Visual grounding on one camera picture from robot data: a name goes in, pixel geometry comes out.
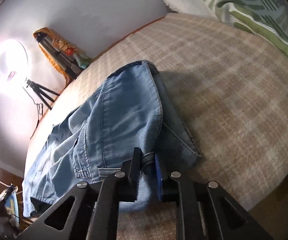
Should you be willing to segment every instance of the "plaid blanket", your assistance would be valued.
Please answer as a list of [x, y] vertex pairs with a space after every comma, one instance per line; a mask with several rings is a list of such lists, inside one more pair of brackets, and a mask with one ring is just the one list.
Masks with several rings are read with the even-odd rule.
[[[140, 59], [160, 71], [204, 156], [189, 172], [193, 179], [218, 181], [247, 210], [278, 186], [288, 173], [288, 58], [261, 37], [184, 14], [168, 14], [93, 62], [42, 120], [28, 156], [34, 159], [52, 124], [110, 73]], [[174, 234], [172, 209], [154, 211], [121, 214], [119, 236], [144, 239], [142, 229], [152, 233], [151, 239]], [[123, 227], [126, 221], [131, 226]], [[167, 221], [166, 227], [156, 227], [157, 221]]]

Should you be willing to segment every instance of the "tripod legs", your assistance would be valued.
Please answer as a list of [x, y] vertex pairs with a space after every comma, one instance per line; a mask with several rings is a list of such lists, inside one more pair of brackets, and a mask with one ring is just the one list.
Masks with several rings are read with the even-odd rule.
[[48, 100], [50, 100], [51, 102], [55, 102], [55, 100], [53, 98], [51, 98], [48, 94], [46, 94], [44, 91], [49, 92], [51, 94], [54, 94], [56, 96], [59, 96], [59, 93], [56, 93], [53, 90], [48, 89], [47, 87], [44, 87], [40, 84], [37, 84], [33, 81], [29, 81], [28, 85], [32, 88], [32, 90], [35, 92], [35, 94], [42, 100], [42, 102], [50, 109], [52, 110], [52, 107], [50, 106], [50, 104], [46, 101], [45, 98], [47, 98]]

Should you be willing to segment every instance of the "screw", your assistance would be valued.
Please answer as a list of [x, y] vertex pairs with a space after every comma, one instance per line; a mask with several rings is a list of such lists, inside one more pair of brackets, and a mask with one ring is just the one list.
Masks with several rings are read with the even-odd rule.
[[178, 179], [180, 176], [181, 176], [181, 174], [178, 171], [173, 171], [171, 173], [172, 178]]
[[216, 181], [210, 181], [210, 182], [208, 183], [208, 186], [209, 186], [210, 188], [217, 188], [218, 185], [219, 185], [219, 184], [217, 184]]
[[117, 173], [115, 173], [115, 177], [117, 178], [122, 178], [125, 176], [125, 172], [123, 171], [118, 171]]
[[76, 185], [78, 188], [86, 188], [88, 183], [86, 181], [80, 181]]

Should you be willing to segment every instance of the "black cable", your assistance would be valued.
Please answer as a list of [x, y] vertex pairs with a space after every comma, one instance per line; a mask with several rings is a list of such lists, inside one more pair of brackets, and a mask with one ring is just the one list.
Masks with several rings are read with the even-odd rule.
[[34, 99], [27, 92], [27, 90], [24, 87], [22, 87], [22, 88], [25, 90], [25, 92], [28, 94], [28, 96], [33, 100], [33, 103], [36, 105], [36, 108], [37, 108], [37, 124], [36, 124], [36, 127], [34, 129], [34, 132], [33, 132], [32, 136], [30, 137], [30, 140], [31, 140], [33, 135], [34, 135], [34, 133], [35, 133], [35, 131], [36, 131], [36, 129], [37, 129], [37, 127], [38, 127], [38, 124], [40, 123], [40, 115], [43, 116], [43, 107], [44, 107], [44, 105], [43, 105], [43, 103], [39, 103], [39, 104], [35, 103]]
[[17, 217], [18, 219], [20, 219], [20, 220], [22, 220], [25, 224], [27, 224], [28, 226], [30, 226], [30, 224], [29, 223], [27, 223], [24, 219], [22, 219], [22, 218], [19, 218], [17, 215], [14, 215], [14, 214], [12, 214], [14, 217]]

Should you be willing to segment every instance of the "green patterned pillow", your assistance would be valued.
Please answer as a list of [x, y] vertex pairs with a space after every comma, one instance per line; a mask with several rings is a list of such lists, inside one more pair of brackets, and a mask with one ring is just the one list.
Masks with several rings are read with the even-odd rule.
[[260, 35], [288, 57], [288, 8], [278, 0], [202, 0], [218, 19]]

